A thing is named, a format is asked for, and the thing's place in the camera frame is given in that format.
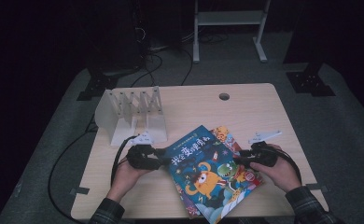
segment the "wooden table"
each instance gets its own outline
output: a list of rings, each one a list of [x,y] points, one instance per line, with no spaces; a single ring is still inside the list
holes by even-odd
[[[134,88],[135,91],[151,90]],[[219,95],[227,93],[229,100]],[[282,134],[266,141],[286,151],[301,169],[303,184],[315,184],[310,165],[287,113],[272,84],[235,84],[209,86],[160,87],[168,141],[154,147],[168,147],[199,125],[213,129],[225,125],[242,148],[250,148],[248,139],[256,132],[280,130]],[[90,189],[78,194],[71,215],[89,219],[106,196],[110,186],[113,160],[119,147],[111,147],[104,129],[99,129],[82,177],[80,187]],[[121,157],[126,155],[125,148]],[[312,193],[326,210],[328,205],[319,189]],[[121,201],[124,218],[188,218],[171,176],[165,168],[144,175]],[[245,198],[228,217],[293,216],[285,193],[264,176],[264,183]]]

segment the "small white object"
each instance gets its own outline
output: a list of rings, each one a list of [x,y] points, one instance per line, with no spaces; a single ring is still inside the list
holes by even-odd
[[[249,144],[266,141],[269,138],[275,137],[281,134],[281,131],[269,132],[269,133],[256,133],[254,138],[248,140]]]
[[[132,139],[131,144],[134,145],[151,145],[154,143],[152,137],[147,131],[144,131],[143,133],[136,136],[134,139]]]

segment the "black cable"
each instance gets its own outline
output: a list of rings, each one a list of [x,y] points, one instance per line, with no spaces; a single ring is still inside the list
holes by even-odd
[[[56,162],[54,162],[53,164],[53,167],[51,168],[51,171],[50,171],[50,175],[49,175],[49,180],[48,180],[48,196],[49,196],[49,199],[51,201],[51,204],[54,206],[54,208],[61,214],[63,215],[64,217],[68,218],[69,220],[72,220],[76,223],[84,223],[84,222],[81,222],[77,219],[74,219],[73,217],[67,215],[63,210],[61,210],[61,208],[56,204],[56,202],[54,201],[53,199],[53,196],[51,195],[51,179],[52,179],[52,176],[53,176],[53,172],[58,164],[58,162],[60,161],[60,159],[63,157],[63,155],[65,154],[65,152],[68,151],[68,149],[74,144],[76,143],[78,140],[80,140],[84,135],[86,135],[86,133],[95,133],[95,130],[97,129],[97,127],[93,127],[90,129],[90,126],[92,125],[93,123],[93,116],[91,117],[91,121],[89,122],[89,124],[86,126],[86,130],[83,134],[81,134],[78,138],[76,138],[74,141],[72,141],[64,150],[63,152],[60,154],[60,156],[57,158]]]
[[[127,139],[124,139],[123,143],[119,147],[118,153],[116,154],[115,160],[113,161],[112,175],[110,176],[110,185],[111,186],[112,186],[112,183],[113,183],[113,179],[115,178],[115,173],[116,173],[116,171],[118,170],[118,167],[119,167],[119,158],[120,158],[120,155],[121,155],[121,151],[123,151],[123,149],[126,147],[127,143],[131,139],[133,139],[135,137],[136,136],[131,136],[131,137],[128,137]]]
[[[201,35],[199,42],[205,45],[215,45],[229,39],[229,36],[227,34],[224,34],[224,36],[226,37],[222,37],[221,35],[210,35],[210,34]]]
[[[121,161],[121,162],[119,162],[119,163],[118,163],[118,166],[120,166],[122,163],[124,163],[124,162],[126,162],[126,161],[128,161],[128,160],[125,160],[125,161]]]
[[[188,76],[189,76],[189,74],[191,72],[191,69],[193,68],[193,58],[191,57],[190,53],[185,49],[182,49],[182,50],[185,51],[188,54],[189,58],[190,58],[190,68],[189,68],[188,72],[186,73],[185,78],[182,80],[181,86],[184,85],[186,79],[188,78]]]
[[[292,158],[289,156],[289,154],[287,154],[285,151],[277,149],[277,148],[261,148],[260,150],[263,151],[268,151],[268,152],[272,152],[275,155],[277,155],[278,157],[281,157],[282,159],[286,160],[287,162],[289,162],[289,164],[293,167],[293,169],[296,172],[296,176],[298,177],[299,181],[301,182],[301,171],[299,169],[299,166],[296,164],[296,162],[294,162],[294,160],[292,160]]]
[[[145,70],[147,70],[147,72],[149,72],[149,75],[150,75],[150,78],[152,79],[152,84],[150,86],[155,86],[156,85],[156,80],[154,78],[154,76],[152,75],[152,71],[150,71],[149,69],[147,69],[147,64],[145,63]]]
[[[152,54],[151,56],[155,56],[155,57],[157,57],[160,60],[159,65],[157,65],[153,70],[150,70],[147,73],[145,73],[142,76],[140,76],[139,78],[137,78],[130,87],[133,87],[133,85],[135,85],[135,83],[137,83],[139,81],[139,79],[141,79],[141,78],[143,78],[143,77],[145,77],[147,75],[151,75],[152,72],[158,70],[162,66],[162,58],[159,55]]]

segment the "colorful book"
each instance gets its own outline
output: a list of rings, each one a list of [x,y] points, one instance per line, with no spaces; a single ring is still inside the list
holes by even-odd
[[[172,158],[169,172],[189,217],[218,223],[260,184],[259,174],[233,162],[236,150],[223,126],[211,132],[200,126],[167,148],[164,157]]]

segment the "person's left hand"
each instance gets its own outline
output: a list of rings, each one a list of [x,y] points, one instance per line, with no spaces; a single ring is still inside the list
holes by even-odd
[[[107,193],[106,198],[120,203],[124,195],[135,186],[139,177],[149,172],[151,172],[151,170],[134,169],[127,161],[127,158],[123,158],[119,162],[119,167],[115,173],[112,187]]]

